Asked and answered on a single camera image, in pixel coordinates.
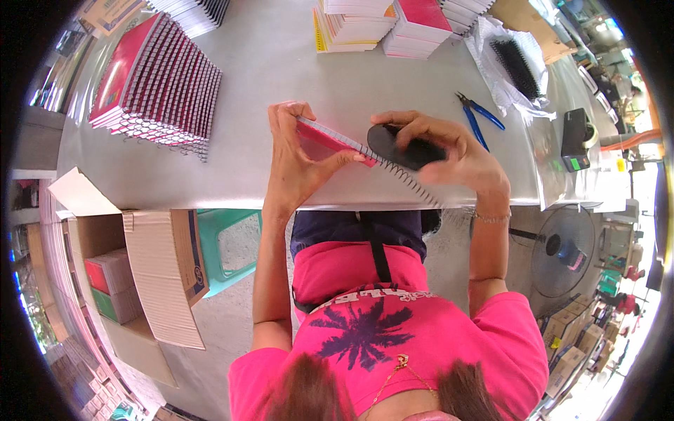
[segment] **brown hair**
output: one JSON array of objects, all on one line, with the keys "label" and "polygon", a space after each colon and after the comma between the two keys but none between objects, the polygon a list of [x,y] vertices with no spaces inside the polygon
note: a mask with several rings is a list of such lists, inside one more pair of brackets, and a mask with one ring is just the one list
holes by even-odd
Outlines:
[{"label": "brown hair", "polygon": [[[452,369],[438,378],[440,409],[461,421],[503,421],[487,392],[480,363],[455,361]],[[265,396],[258,414],[268,421],[354,421],[351,402],[343,402],[338,382],[328,361],[306,353],[285,371],[278,384]],[[513,419],[517,417],[499,405]]]}]

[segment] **palm tree print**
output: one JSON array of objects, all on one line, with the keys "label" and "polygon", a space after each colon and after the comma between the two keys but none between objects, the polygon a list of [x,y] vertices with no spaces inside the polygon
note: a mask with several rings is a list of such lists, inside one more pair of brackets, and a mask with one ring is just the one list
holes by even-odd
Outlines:
[{"label": "palm tree print", "polygon": [[358,314],[353,307],[348,307],[348,319],[341,312],[332,307],[326,307],[323,312],[327,319],[315,319],[309,323],[314,327],[332,327],[343,330],[339,336],[332,336],[323,342],[318,356],[323,358],[339,355],[337,361],[348,354],[348,369],[356,364],[360,354],[361,367],[372,371],[378,362],[390,361],[380,348],[404,344],[412,339],[410,333],[395,333],[401,330],[400,325],[412,317],[412,311],[404,307],[395,313],[381,317],[384,313],[384,298],[380,298],[368,311],[363,313],[358,309]]}]

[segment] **woman's left hand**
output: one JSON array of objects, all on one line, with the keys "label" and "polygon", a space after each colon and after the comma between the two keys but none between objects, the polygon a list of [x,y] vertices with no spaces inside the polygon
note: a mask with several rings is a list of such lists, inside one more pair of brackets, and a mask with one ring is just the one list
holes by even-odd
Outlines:
[{"label": "woman's left hand", "polygon": [[288,222],[293,212],[324,185],[340,168],[365,157],[352,150],[342,150],[322,160],[312,160],[302,149],[297,135],[297,116],[316,120],[303,101],[286,101],[267,109],[274,139],[272,168],[262,214]]}]

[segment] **wire cutters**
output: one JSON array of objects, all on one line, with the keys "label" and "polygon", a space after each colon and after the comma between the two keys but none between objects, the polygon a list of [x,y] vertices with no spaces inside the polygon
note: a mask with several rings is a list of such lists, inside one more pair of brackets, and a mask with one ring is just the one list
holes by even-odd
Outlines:
[{"label": "wire cutters", "polygon": [[493,114],[491,114],[489,111],[485,110],[482,106],[479,106],[475,101],[469,100],[466,98],[464,94],[461,92],[456,92],[456,96],[459,98],[459,101],[461,101],[461,104],[464,107],[464,112],[466,113],[466,117],[468,117],[468,121],[470,121],[470,128],[472,129],[472,132],[475,134],[475,137],[477,138],[477,141],[480,142],[482,146],[489,152],[489,148],[487,147],[487,144],[485,143],[485,138],[482,136],[482,132],[480,131],[480,126],[477,125],[477,120],[475,119],[475,115],[472,113],[470,110],[471,108],[475,109],[477,112],[482,114],[487,118],[487,120],[491,121],[496,125],[501,130],[506,130],[506,126],[503,125],[497,119],[494,117]]}]

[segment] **bracelet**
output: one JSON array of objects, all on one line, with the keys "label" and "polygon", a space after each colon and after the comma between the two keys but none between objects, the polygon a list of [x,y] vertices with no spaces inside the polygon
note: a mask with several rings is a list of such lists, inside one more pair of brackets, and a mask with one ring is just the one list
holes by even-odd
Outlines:
[{"label": "bracelet", "polygon": [[508,214],[504,216],[482,216],[477,213],[475,208],[471,208],[470,213],[474,218],[481,220],[485,224],[500,224],[502,222],[508,222],[510,221],[510,217],[512,216],[510,208],[508,208]]}]

